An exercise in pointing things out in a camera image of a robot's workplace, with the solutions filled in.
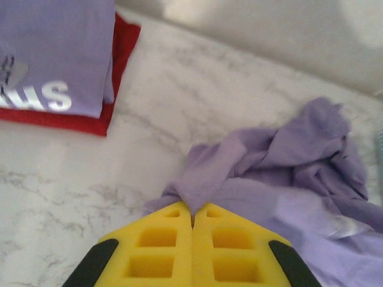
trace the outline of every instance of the folded red shirt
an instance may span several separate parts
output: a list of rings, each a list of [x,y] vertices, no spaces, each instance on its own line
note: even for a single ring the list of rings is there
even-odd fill
[[[105,103],[102,105],[100,118],[0,108],[0,119],[106,136],[110,121],[112,119],[114,104],[120,88],[122,74],[125,70],[127,60],[137,43],[140,30],[141,27],[135,24],[126,23],[119,15],[116,14],[113,35],[112,72],[114,102],[112,104]]]

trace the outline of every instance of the white wall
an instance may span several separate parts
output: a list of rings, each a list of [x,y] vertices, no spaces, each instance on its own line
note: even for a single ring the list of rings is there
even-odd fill
[[[117,0],[383,97],[383,0]]]

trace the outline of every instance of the folded purple t-shirt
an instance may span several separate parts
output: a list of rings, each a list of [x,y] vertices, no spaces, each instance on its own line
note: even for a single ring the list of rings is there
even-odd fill
[[[114,98],[114,17],[112,0],[2,1],[0,62],[28,72],[15,88],[3,81],[0,107],[98,118]]]

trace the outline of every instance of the white marble surface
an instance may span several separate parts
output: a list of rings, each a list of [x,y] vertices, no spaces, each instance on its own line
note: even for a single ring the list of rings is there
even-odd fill
[[[142,33],[106,139],[0,122],[0,286],[61,286],[100,236],[139,218],[192,144],[282,125],[321,95],[344,103],[381,204],[373,132],[383,102],[120,11]]]

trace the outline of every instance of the lavender cloth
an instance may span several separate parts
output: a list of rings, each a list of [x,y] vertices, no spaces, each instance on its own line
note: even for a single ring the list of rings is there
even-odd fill
[[[3,0],[0,50],[29,71],[0,106],[98,118],[114,100],[114,19],[113,0]]]
[[[194,146],[144,215],[180,200],[196,213],[210,201],[291,241],[323,286],[382,286],[383,209],[367,202],[340,108],[321,97],[280,129]]]

